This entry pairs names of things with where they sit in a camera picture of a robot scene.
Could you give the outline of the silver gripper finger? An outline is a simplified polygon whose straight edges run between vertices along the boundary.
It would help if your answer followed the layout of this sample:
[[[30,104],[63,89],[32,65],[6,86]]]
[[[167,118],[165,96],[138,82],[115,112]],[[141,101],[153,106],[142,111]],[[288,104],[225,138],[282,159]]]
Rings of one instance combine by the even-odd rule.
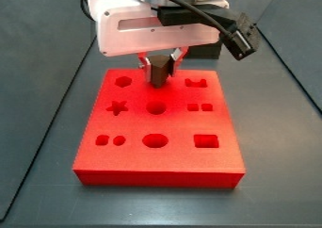
[[[171,71],[170,74],[174,75],[177,73],[177,70],[179,69],[182,62],[183,62],[183,57],[187,54],[189,48],[185,47],[178,47],[174,51],[174,53],[170,55],[171,58]]]
[[[151,62],[147,57],[147,53],[146,52],[138,53],[138,58],[141,62],[139,67],[145,71],[146,80],[150,81],[151,80]]]

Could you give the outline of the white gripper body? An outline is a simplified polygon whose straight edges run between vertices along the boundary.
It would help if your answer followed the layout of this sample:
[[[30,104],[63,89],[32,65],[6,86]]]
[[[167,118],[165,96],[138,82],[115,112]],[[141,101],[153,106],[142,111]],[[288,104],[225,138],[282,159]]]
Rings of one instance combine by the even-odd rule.
[[[100,53],[107,57],[214,43],[219,31],[205,24],[163,26],[141,0],[88,0]]]

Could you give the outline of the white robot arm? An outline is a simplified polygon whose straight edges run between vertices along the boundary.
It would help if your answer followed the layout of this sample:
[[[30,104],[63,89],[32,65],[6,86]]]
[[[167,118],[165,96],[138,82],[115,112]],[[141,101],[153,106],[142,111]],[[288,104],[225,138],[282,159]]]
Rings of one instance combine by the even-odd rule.
[[[80,0],[84,15],[96,23],[99,52],[107,56],[135,54],[146,79],[161,86],[181,66],[191,46],[219,41],[219,30],[206,24],[165,25],[162,8],[178,8],[197,0]]]

